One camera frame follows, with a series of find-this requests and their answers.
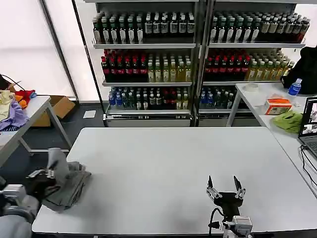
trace tissue box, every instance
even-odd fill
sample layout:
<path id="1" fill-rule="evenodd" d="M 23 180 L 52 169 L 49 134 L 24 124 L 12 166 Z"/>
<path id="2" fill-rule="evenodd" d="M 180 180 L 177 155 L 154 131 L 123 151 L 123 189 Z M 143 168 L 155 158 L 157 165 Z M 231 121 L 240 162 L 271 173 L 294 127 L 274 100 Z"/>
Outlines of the tissue box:
<path id="1" fill-rule="evenodd" d="M 264 104 L 266 115 L 280 115 L 287 112 L 292 107 L 289 100 L 283 98 L 267 99 Z"/>

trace cable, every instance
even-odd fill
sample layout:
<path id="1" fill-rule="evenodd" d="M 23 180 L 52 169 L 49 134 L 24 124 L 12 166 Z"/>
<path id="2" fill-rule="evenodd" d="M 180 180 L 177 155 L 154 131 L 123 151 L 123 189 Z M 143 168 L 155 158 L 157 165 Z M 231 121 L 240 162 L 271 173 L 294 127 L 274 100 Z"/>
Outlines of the cable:
<path id="1" fill-rule="evenodd" d="M 1 76 L 4 76 L 4 77 L 7 77 L 8 79 L 10 79 L 13 83 L 15 83 L 16 85 L 18 85 L 20 88 L 22 88 L 17 82 L 15 82 L 12 78 L 10 78 L 10 77 L 8 77 L 8 76 L 6 76 L 6 75 L 4 75 L 4 74 L 0 74 Z"/>
<path id="2" fill-rule="evenodd" d="M 310 180 L 317 186 L 317 183 L 313 180 L 312 176 L 308 173 L 308 171 L 305 169 L 305 160 L 304 160 L 304 155 L 305 157 L 308 159 L 307 155 L 304 153 L 304 150 L 306 148 L 304 148 L 303 145 L 301 145 L 301 154 L 302 154 L 302 160 L 303 160 L 303 170 L 307 173 L 308 177 L 310 178 Z"/>
<path id="3" fill-rule="evenodd" d="M 212 211 L 212 213 L 211 213 L 211 216 L 210 216 L 210 223 L 209 223 L 209 235 L 211 236 L 211 224 L 212 224 L 212 220 L 213 220 L 213 215 L 214 215 L 214 213 L 216 212 L 216 211 L 218 211 L 219 213 L 220 213 L 220 215 L 222 215 L 223 217 L 224 217 L 224 214 L 220 211 L 220 209 L 219 208 L 215 208 L 215 209 L 213 209 L 213 211 Z"/>

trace laptop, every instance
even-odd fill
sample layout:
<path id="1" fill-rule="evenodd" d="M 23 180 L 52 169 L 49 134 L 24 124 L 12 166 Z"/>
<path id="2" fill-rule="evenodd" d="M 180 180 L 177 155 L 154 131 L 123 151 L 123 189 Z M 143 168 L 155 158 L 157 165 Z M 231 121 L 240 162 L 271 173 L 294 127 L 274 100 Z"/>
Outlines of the laptop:
<path id="1" fill-rule="evenodd" d="M 317 157 L 317 97 L 306 100 L 298 138 Z"/>

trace green cloth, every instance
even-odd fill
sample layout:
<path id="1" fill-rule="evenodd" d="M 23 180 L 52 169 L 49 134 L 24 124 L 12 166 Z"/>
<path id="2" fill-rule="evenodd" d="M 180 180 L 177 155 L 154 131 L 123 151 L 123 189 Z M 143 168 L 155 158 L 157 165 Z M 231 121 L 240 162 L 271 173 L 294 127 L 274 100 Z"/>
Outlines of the green cloth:
<path id="1" fill-rule="evenodd" d="M 299 133 L 301 129 L 303 115 L 289 110 L 273 118 L 273 124 L 289 133 Z"/>

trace laptop screen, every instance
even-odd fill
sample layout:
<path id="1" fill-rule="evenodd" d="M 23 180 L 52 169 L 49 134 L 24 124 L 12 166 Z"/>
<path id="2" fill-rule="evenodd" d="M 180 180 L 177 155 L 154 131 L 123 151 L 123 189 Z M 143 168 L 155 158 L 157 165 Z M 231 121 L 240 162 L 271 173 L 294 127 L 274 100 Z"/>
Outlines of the laptop screen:
<path id="1" fill-rule="evenodd" d="M 317 136 L 317 97 L 307 98 L 299 137 Z"/>

